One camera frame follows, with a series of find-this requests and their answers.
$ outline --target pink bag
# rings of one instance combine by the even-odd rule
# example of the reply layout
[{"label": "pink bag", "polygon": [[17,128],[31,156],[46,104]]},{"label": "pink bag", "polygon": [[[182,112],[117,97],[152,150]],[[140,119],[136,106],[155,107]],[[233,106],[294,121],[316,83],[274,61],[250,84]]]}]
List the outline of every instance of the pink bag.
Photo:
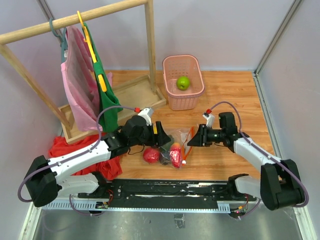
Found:
[{"label": "pink bag", "polygon": [[[94,69],[89,48],[75,26],[67,27],[67,40],[67,59],[61,64],[65,94],[78,129],[97,130],[100,99],[97,82],[91,75]],[[111,72],[107,78],[112,82]]]}]

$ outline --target yellow hanger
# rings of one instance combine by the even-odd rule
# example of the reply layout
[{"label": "yellow hanger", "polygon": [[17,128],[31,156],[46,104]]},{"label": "yellow hanger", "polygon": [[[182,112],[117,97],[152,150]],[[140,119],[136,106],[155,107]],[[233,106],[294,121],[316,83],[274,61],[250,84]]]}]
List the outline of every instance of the yellow hanger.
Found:
[{"label": "yellow hanger", "polygon": [[[84,41],[88,44],[92,61],[94,63],[96,63],[97,62],[97,58],[96,58],[94,49],[92,48],[92,43],[91,43],[91,40],[90,40],[89,32],[88,32],[86,26],[84,25],[84,22],[82,21],[80,12],[76,11],[76,13],[78,14],[78,18],[79,18],[79,21],[81,23],[81,26],[82,26],[82,29],[83,29],[83,32],[84,32],[84,36],[85,36]],[[105,93],[107,91],[107,86],[106,86],[106,83],[105,83],[105,80],[104,80],[104,77],[102,76],[102,74],[98,75],[98,80],[99,80],[99,84],[101,86],[102,91]]]}]

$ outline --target clothes hanger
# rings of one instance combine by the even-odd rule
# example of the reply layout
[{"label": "clothes hanger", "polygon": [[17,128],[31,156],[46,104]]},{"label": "clothes hanger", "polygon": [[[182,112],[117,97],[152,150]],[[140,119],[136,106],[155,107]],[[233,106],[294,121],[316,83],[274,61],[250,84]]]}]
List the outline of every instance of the clothes hanger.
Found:
[{"label": "clothes hanger", "polygon": [[65,50],[68,49],[68,43],[67,43],[67,40],[66,40],[67,28],[65,27],[63,29],[62,36],[60,36],[59,34],[56,33],[56,30],[54,29],[52,21],[53,21],[53,18],[51,17],[49,19],[50,29],[51,29],[51,32],[53,33],[53,35],[55,37],[57,37],[61,42],[61,44],[60,44],[60,47],[61,47],[61,63],[64,63],[66,61],[66,59],[65,59]]},{"label": "clothes hanger", "polygon": [[[89,32],[88,32],[86,26],[84,25],[84,22],[82,21],[80,12],[76,11],[76,13],[78,14],[78,18],[79,18],[79,21],[81,23],[81,26],[82,26],[82,29],[83,29],[83,32],[84,32],[84,36],[85,36],[84,41],[88,44],[89,51],[90,51],[93,63],[96,63],[97,62],[97,58],[96,58],[94,49],[92,47],[92,43],[91,43],[91,39],[90,39],[90,36],[89,36]],[[105,83],[105,80],[104,80],[104,77],[102,76],[102,74],[98,75],[98,80],[99,80],[99,84],[101,86],[102,91],[105,93],[107,91],[107,86],[106,86],[106,83]]]}]

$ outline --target wooden clothes rack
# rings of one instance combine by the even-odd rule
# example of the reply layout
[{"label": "wooden clothes rack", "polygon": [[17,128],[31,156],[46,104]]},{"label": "wooden clothes rack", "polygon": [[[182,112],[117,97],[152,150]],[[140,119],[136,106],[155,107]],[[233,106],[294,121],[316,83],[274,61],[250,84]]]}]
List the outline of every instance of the wooden clothes rack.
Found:
[{"label": "wooden clothes rack", "polygon": [[[131,9],[137,6],[144,5],[146,36],[149,61],[149,75],[144,75],[136,79],[130,80],[122,85],[113,88],[115,95],[118,97],[120,104],[129,103],[130,106],[145,108],[145,107],[161,107],[166,105],[166,99],[156,85],[156,56],[155,56],[155,28],[154,28],[154,9],[153,0],[124,0],[106,6],[98,7],[88,11],[81,12],[82,20],[89,21],[109,14],[117,13],[123,10]],[[71,25],[80,23],[77,14],[66,16],[52,21],[54,30],[65,28]],[[83,139],[88,135],[96,133],[96,131],[81,132],[78,130],[75,119],[71,112],[70,106],[65,105],[57,107],[49,98],[45,91],[39,86],[37,81],[28,72],[25,66],[14,55],[14,53],[6,46],[6,44],[17,42],[33,36],[51,32],[49,22],[30,26],[20,30],[0,34],[0,53],[11,64],[11,66],[21,75],[21,77],[30,85],[36,94],[44,101],[51,111],[61,121],[65,138],[69,144]],[[118,114],[118,121],[123,123],[130,118],[134,113],[121,111]]]}]

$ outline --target green apple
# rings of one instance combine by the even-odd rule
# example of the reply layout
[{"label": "green apple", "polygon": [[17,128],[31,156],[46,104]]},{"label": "green apple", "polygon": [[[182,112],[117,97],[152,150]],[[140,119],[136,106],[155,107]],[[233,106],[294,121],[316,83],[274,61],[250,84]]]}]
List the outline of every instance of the green apple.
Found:
[{"label": "green apple", "polygon": [[187,76],[181,76],[176,80],[176,86],[180,90],[187,90],[190,86],[190,80]]}]

